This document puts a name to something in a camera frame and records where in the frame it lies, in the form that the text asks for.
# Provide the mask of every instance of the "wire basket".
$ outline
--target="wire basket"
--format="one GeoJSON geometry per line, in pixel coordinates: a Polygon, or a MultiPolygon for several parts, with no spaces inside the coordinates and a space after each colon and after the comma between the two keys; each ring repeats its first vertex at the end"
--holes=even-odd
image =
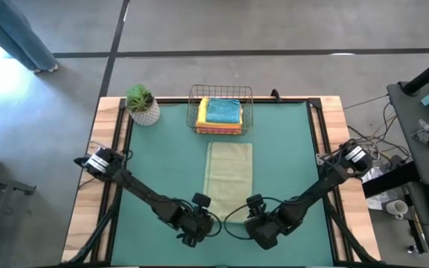
{"type": "Polygon", "coordinates": [[[186,124],[199,134],[244,135],[252,129],[252,89],[248,86],[193,85],[188,97],[186,124]],[[241,128],[217,128],[197,125],[198,106],[202,98],[236,99],[241,103],[241,128]]]}

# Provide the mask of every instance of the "white pot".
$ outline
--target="white pot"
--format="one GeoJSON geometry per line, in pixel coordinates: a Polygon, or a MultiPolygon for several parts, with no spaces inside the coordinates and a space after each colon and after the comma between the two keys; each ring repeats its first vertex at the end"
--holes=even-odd
{"type": "Polygon", "coordinates": [[[135,123],[142,126],[153,125],[160,118],[160,107],[158,106],[156,99],[153,99],[152,106],[150,106],[150,108],[148,108],[148,110],[144,112],[132,112],[130,110],[128,111],[135,123]]]}

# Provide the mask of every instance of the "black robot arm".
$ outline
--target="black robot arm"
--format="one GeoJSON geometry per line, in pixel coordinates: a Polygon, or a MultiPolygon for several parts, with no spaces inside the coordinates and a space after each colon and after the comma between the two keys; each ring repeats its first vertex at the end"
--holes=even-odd
{"type": "MultiPolygon", "coordinates": [[[[274,247],[278,243],[278,235],[288,235],[302,224],[308,209],[315,202],[325,197],[348,178],[365,175],[371,167],[372,157],[364,152],[355,140],[348,140],[340,145],[334,155],[329,156],[326,160],[320,160],[318,166],[320,180],[299,196],[284,201],[273,211],[268,212],[265,211],[266,205],[260,194],[248,198],[250,216],[244,222],[247,233],[261,248],[274,247]]],[[[349,232],[347,228],[343,228],[343,231],[349,232]]],[[[374,261],[373,258],[364,258],[364,260],[374,261]]]]}
{"type": "Polygon", "coordinates": [[[85,155],[74,160],[88,173],[102,181],[112,181],[120,185],[152,208],[153,213],[174,230],[182,230],[177,237],[190,247],[209,236],[213,219],[207,208],[211,200],[202,194],[195,194],[193,205],[185,200],[160,195],[132,176],[123,168],[124,157],[108,148],[99,148],[92,155],[85,155]]]}

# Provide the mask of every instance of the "black cable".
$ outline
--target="black cable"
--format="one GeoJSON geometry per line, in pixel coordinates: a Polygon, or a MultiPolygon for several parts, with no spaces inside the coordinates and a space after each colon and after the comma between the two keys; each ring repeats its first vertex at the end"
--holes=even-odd
{"type": "MultiPolygon", "coordinates": [[[[279,199],[277,199],[277,198],[274,198],[274,197],[262,197],[262,199],[263,199],[263,200],[272,200],[272,201],[276,201],[276,202],[278,202],[278,203],[280,203],[280,204],[285,204],[285,205],[296,205],[296,204],[300,204],[300,203],[302,203],[302,202],[304,202],[304,201],[305,201],[305,200],[300,200],[300,201],[298,201],[298,199],[299,199],[298,197],[297,197],[296,199],[291,199],[291,200],[287,200],[287,201],[281,201],[281,200],[279,200],[279,199]]],[[[251,237],[240,237],[240,236],[238,236],[238,235],[236,235],[236,234],[231,233],[231,232],[230,232],[230,230],[228,230],[228,227],[226,226],[226,224],[227,224],[227,220],[228,220],[228,218],[230,218],[234,213],[236,213],[236,212],[240,211],[242,208],[246,208],[248,205],[249,205],[249,204],[244,204],[244,205],[240,206],[239,208],[236,208],[234,211],[232,211],[231,213],[229,213],[229,214],[228,214],[228,216],[226,216],[226,218],[224,218],[224,221],[223,221],[223,227],[224,227],[224,230],[228,233],[228,235],[231,235],[232,237],[237,238],[237,239],[239,239],[239,240],[252,240],[252,238],[251,238],[251,237]]],[[[270,212],[270,214],[274,213],[274,212],[279,208],[279,206],[280,206],[280,205],[278,205],[276,208],[274,208],[274,209],[270,212]]]]}
{"type": "Polygon", "coordinates": [[[81,188],[82,188],[82,186],[84,186],[84,185],[86,185],[87,183],[89,183],[89,182],[91,182],[91,181],[93,181],[95,179],[95,177],[94,178],[91,178],[90,180],[88,180],[88,181],[86,181],[86,182],[84,182],[84,183],[82,183],[81,185],[79,185],[79,188],[77,188],[78,190],[80,190],[81,188]]]}
{"type": "Polygon", "coordinates": [[[371,100],[362,101],[361,103],[356,103],[356,104],[354,104],[354,105],[347,106],[347,107],[345,107],[345,108],[343,108],[343,109],[344,109],[344,110],[346,110],[346,109],[350,109],[350,108],[355,107],[355,106],[359,106],[359,105],[362,105],[362,104],[365,104],[365,103],[369,103],[369,102],[371,102],[371,101],[376,101],[376,100],[378,100],[378,99],[385,98],[386,96],[388,96],[388,94],[387,94],[387,95],[380,96],[380,97],[373,98],[373,99],[371,99],[371,100]]]}
{"type": "Polygon", "coordinates": [[[132,157],[133,157],[133,151],[132,150],[130,150],[130,149],[128,149],[128,150],[125,150],[127,153],[125,153],[125,161],[127,162],[127,161],[129,161],[129,160],[131,160],[132,159],[132,157]]]}
{"type": "Polygon", "coordinates": [[[228,233],[228,235],[231,235],[232,237],[237,238],[237,239],[239,239],[239,240],[252,240],[252,237],[240,237],[240,236],[237,236],[236,234],[231,233],[231,232],[228,230],[228,227],[226,227],[226,221],[227,221],[227,220],[228,220],[228,218],[229,218],[229,217],[231,217],[234,213],[236,213],[236,212],[240,211],[242,208],[246,208],[248,205],[249,205],[249,204],[245,204],[245,205],[240,206],[239,208],[236,208],[234,211],[232,211],[231,213],[229,213],[229,214],[228,214],[228,216],[226,216],[226,218],[224,218],[224,221],[223,221],[223,227],[224,227],[224,230],[226,231],[226,233],[228,233]]]}
{"type": "Polygon", "coordinates": [[[221,223],[220,218],[218,216],[216,216],[216,214],[214,214],[214,213],[212,213],[210,211],[208,211],[208,214],[211,215],[211,216],[213,216],[213,218],[216,219],[217,223],[220,225],[220,228],[218,228],[218,230],[214,234],[208,234],[208,235],[206,235],[206,237],[215,237],[215,236],[217,236],[217,235],[219,235],[221,233],[221,229],[223,228],[222,227],[223,224],[221,223]]]}
{"type": "MultiPolygon", "coordinates": [[[[347,126],[350,130],[352,130],[353,132],[355,132],[355,133],[357,133],[357,135],[359,135],[361,138],[363,138],[366,142],[370,142],[371,144],[374,144],[372,141],[373,140],[375,140],[375,139],[379,139],[379,137],[374,137],[374,138],[367,138],[364,134],[362,134],[362,133],[360,133],[358,130],[356,130],[354,127],[352,127],[352,126],[347,126]]],[[[405,147],[403,147],[403,146],[400,146],[400,145],[397,145],[397,144],[393,144],[392,142],[390,142],[390,141],[386,141],[385,139],[383,139],[383,140],[380,140],[379,142],[383,142],[383,143],[386,143],[386,144],[388,144],[388,145],[392,145],[392,146],[394,146],[395,148],[397,148],[397,149],[399,149],[405,156],[407,156],[408,158],[412,158],[411,157],[411,155],[408,153],[408,150],[405,148],[405,147]]]]}
{"type": "Polygon", "coordinates": [[[166,197],[166,200],[161,200],[161,199],[158,199],[158,198],[152,197],[151,195],[148,195],[148,194],[142,193],[141,191],[139,191],[139,190],[137,189],[137,187],[136,187],[136,186],[135,186],[131,181],[129,181],[129,180],[125,177],[125,174],[124,174],[123,172],[122,172],[121,174],[122,174],[122,177],[124,178],[124,181],[125,181],[126,183],[128,183],[130,186],[132,186],[132,187],[133,187],[136,191],[138,191],[140,194],[143,194],[143,195],[145,196],[145,198],[147,198],[147,199],[149,199],[149,200],[152,200],[152,201],[155,201],[155,202],[179,202],[182,206],[183,206],[183,205],[185,205],[185,206],[183,206],[185,209],[187,209],[187,210],[189,210],[189,211],[191,211],[191,212],[193,212],[193,211],[194,211],[193,205],[192,205],[190,202],[186,201],[186,200],[179,199],[179,198],[170,198],[170,197],[166,197]]]}
{"type": "Polygon", "coordinates": [[[327,199],[327,213],[331,217],[331,219],[335,222],[340,232],[342,232],[343,236],[347,239],[350,246],[353,248],[355,253],[357,253],[357,256],[362,262],[369,262],[369,263],[378,262],[365,250],[365,248],[360,244],[360,242],[358,242],[357,238],[355,238],[354,234],[350,231],[347,224],[342,220],[340,215],[335,210],[329,198],[327,199]]]}
{"type": "Polygon", "coordinates": [[[387,105],[385,105],[384,107],[384,114],[383,114],[383,118],[384,118],[384,125],[385,125],[385,133],[383,135],[380,135],[379,137],[383,136],[383,138],[381,138],[381,140],[385,139],[387,137],[387,133],[388,130],[390,130],[390,127],[393,125],[393,122],[395,121],[396,117],[390,122],[390,125],[387,126],[387,118],[385,116],[385,112],[387,111],[387,107],[390,105],[391,103],[387,103],[387,105]]]}

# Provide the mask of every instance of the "yellow towel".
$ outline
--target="yellow towel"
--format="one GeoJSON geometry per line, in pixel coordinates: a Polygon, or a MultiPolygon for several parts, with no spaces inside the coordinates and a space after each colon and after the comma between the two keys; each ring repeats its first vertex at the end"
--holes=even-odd
{"type": "Polygon", "coordinates": [[[201,99],[198,107],[197,127],[213,127],[213,128],[241,128],[243,125],[243,116],[240,116],[239,123],[211,123],[206,122],[206,113],[208,111],[208,98],[201,99]]]}

